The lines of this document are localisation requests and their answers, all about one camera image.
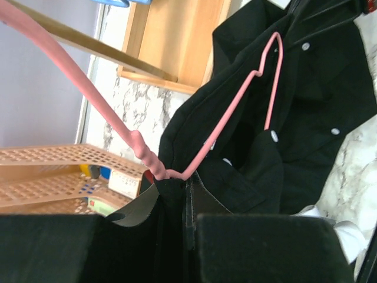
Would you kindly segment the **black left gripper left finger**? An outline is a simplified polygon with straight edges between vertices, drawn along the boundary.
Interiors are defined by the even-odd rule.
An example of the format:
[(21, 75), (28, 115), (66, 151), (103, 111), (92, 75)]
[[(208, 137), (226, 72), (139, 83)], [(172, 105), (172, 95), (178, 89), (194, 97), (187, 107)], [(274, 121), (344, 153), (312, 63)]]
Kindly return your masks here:
[(2, 215), (2, 282), (155, 282), (160, 199), (149, 187), (112, 213)]

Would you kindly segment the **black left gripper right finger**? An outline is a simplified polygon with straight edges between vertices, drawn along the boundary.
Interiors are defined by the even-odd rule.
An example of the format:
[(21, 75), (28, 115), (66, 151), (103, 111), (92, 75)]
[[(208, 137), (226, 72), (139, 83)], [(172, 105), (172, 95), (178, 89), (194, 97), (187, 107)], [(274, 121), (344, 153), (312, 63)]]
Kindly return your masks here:
[(186, 183), (186, 282), (352, 282), (323, 219), (231, 214), (198, 175)]

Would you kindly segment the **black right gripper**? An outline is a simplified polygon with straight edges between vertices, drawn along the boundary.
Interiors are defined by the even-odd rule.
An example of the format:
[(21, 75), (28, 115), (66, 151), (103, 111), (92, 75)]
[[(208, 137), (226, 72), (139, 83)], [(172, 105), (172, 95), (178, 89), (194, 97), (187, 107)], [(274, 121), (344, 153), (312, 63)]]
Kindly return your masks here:
[(376, 11), (376, 1), (290, 1), (284, 11), (292, 15), (295, 20), (302, 22), (327, 21), (336, 17), (348, 20), (354, 19), (360, 14)]

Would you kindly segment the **black button shirt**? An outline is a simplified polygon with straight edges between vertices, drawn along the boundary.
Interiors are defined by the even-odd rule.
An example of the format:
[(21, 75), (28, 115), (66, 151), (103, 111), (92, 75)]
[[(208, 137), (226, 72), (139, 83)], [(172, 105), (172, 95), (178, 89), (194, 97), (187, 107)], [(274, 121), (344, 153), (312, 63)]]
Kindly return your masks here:
[[(274, 32), (283, 61), (265, 129), (278, 42), (198, 168), (207, 191), (231, 214), (294, 216), (316, 203), (347, 134), (376, 114), (372, 77), (354, 19), (302, 22), (269, 1), (251, 1), (212, 34), (211, 80), (174, 114), (159, 148), (166, 168), (184, 172), (234, 99), (258, 70)], [(186, 282), (186, 183), (156, 181), (167, 237), (155, 282)]]

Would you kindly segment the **pink wire hanger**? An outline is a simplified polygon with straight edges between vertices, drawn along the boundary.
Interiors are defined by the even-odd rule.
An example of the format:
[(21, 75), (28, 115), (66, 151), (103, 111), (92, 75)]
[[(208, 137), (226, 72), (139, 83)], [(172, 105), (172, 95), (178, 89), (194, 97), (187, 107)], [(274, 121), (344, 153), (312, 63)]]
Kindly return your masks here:
[(55, 39), (53, 39), (53, 33), (47, 31), (28, 14), (18, 9), (8, 1), (1, 1), (1, 21), (29, 38), (51, 59), (51, 61), (55, 63), (55, 65), (70, 79), (73, 84), (76, 85), (76, 87), (97, 109), (97, 111), (111, 124), (121, 138), (132, 148), (136, 157), (149, 168), (157, 180), (169, 178), (187, 180), (194, 173), (231, 118), (240, 100), (244, 96), (247, 87), (250, 85), (254, 77), (261, 77), (263, 75), (267, 54), (273, 42), (277, 41), (279, 46), (279, 57), (272, 92), (270, 95), (269, 106), (267, 109), (266, 120), (264, 123), (265, 129), (268, 129), (270, 126), (277, 84), (279, 82), (280, 70), (283, 61), (283, 44), (281, 36), (278, 32), (274, 32), (267, 42), (262, 52), (259, 69), (250, 72), (234, 99), (229, 104), (227, 110), (224, 112), (221, 119), (209, 135), (205, 144), (203, 144), (202, 148), (199, 150), (195, 158), (191, 161), (184, 172), (179, 173), (172, 169), (166, 169), (156, 154), (153, 153), (145, 144), (141, 133), (137, 130), (131, 131), (124, 125), (114, 110), (108, 105), (102, 95), (94, 87), (93, 83), (82, 72), (80, 67), (77, 66), (75, 61), (68, 55), (63, 47), (60, 46)]

